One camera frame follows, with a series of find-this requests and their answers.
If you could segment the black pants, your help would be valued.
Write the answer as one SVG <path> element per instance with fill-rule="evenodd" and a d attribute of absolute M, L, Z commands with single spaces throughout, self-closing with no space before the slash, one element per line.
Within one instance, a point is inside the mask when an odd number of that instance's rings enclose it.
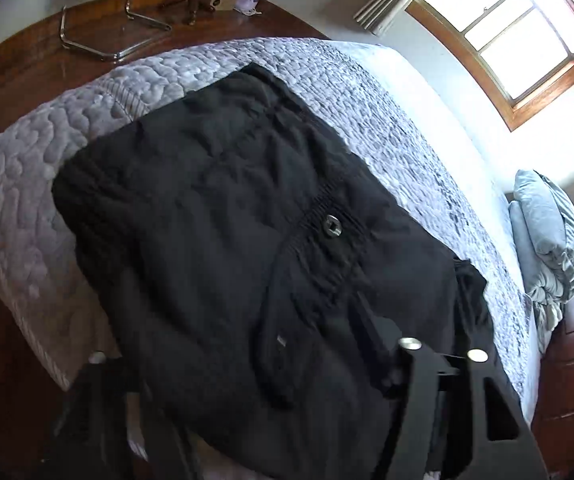
<path fill-rule="evenodd" d="M 258 64 L 90 142 L 52 197 L 172 419 L 274 479 L 373 479 L 393 349 L 491 348 L 484 278 Z"/>

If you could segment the folded grey blanket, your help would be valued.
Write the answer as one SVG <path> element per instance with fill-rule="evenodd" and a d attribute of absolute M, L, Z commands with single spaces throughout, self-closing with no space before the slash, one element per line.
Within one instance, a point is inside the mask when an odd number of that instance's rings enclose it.
<path fill-rule="evenodd" d="M 534 309 L 538 348 L 545 352 L 574 298 L 574 205 L 548 177 L 520 170 L 509 217 L 524 290 Z"/>

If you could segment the grey quilted bedspread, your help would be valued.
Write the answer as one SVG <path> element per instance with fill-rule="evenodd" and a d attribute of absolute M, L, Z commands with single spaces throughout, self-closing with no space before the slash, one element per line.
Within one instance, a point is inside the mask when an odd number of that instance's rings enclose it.
<path fill-rule="evenodd" d="M 163 52 L 64 92 L 0 133 L 0 299 L 40 364 L 67 387 L 92 352 L 116 350 L 52 200 L 62 163 L 249 63 L 285 81 L 402 207 L 483 274 L 496 347 L 532 419 L 541 355 L 507 200 L 409 62 L 393 49 L 349 41 L 253 38 Z"/>

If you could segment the wooden framed window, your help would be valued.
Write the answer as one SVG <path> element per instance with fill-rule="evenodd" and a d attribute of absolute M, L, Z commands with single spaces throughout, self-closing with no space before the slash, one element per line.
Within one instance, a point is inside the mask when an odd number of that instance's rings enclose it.
<path fill-rule="evenodd" d="M 407 12 L 465 67 L 509 130 L 574 86 L 574 0 L 413 0 Z"/>

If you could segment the purple plastic bag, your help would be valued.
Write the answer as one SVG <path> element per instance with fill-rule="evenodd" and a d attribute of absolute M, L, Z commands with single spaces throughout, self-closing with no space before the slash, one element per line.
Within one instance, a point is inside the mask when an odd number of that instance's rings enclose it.
<path fill-rule="evenodd" d="M 260 0 L 237 0 L 234 6 L 234 10 L 245 16 L 253 16 L 261 14 L 258 10 L 258 4 Z"/>

